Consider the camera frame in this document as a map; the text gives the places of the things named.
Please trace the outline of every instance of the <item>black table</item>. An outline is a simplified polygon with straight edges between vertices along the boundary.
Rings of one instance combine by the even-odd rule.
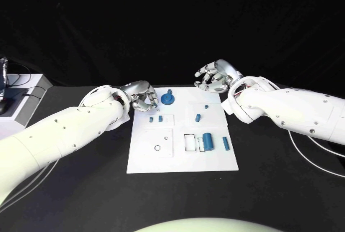
[[[78,106],[92,88],[52,87],[30,124]],[[248,125],[234,115],[226,119],[239,171],[127,175],[131,120],[59,161],[0,214],[0,231],[130,232],[193,217],[241,219],[287,232],[345,231],[345,179],[306,162],[268,118]],[[336,157],[293,136],[314,163],[345,174]]]

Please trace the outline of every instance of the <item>white paper sheet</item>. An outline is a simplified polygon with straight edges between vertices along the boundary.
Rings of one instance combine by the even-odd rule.
[[[156,88],[159,100],[169,89],[174,96],[172,105],[159,103],[159,111],[153,109],[144,113],[134,112],[127,173],[237,171],[219,95],[196,87],[167,87]],[[196,114],[200,114],[199,122],[195,122]],[[199,149],[199,138],[206,132],[212,134],[212,151]],[[196,151],[186,151],[186,134],[195,135]],[[224,136],[228,139],[229,151],[225,151]]]

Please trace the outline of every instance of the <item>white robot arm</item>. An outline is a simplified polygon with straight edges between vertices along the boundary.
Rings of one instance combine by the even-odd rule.
[[[0,141],[0,204],[37,170],[128,121],[130,103],[138,111],[157,106],[156,91],[146,81],[120,89],[110,85],[95,88],[78,107],[59,111]]]
[[[242,122],[268,116],[280,128],[345,145],[343,99],[297,88],[280,89],[263,77],[244,77],[224,60],[208,64],[195,76],[203,73],[195,86],[211,93],[228,91],[222,108]]]

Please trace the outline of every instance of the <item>blue cylinder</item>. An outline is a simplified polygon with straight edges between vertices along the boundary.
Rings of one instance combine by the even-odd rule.
[[[228,147],[228,139],[226,139],[225,136],[222,137],[222,142],[224,142],[225,151],[229,151],[229,147]]]
[[[212,136],[211,133],[205,133],[202,135],[202,140],[203,140],[203,148],[205,151],[211,151],[213,149],[213,142],[212,142]]]
[[[199,118],[200,118],[200,115],[196,114],[196,118],[195,118],[195,121],[199,122]]]
[[[161,96],[160,98],[160,102],[164,104],[164,105],[172,105],[173,102],[174,102],[174,97],[173,97],[173,92],[172,90],[169,89],[167,90],[167,93]]]

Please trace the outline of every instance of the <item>robotic hand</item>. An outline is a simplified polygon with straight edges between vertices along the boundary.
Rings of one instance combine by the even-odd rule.
[[[242,122],[268,116],[280,128],[345,145],[343,99],[297,88],[280,89],[264,77],[244,77],[224,60],[208,64],[195,76],[203,73],[195,86],[211,93],[228,91],[222,108]]]
[[[0,204],[37,170],[128,121],[130,103],[143,112],[157,106],[157,94],[147,81],[136,81],[120,89],[99,86],[78,107],[59,111],[0,140]]]

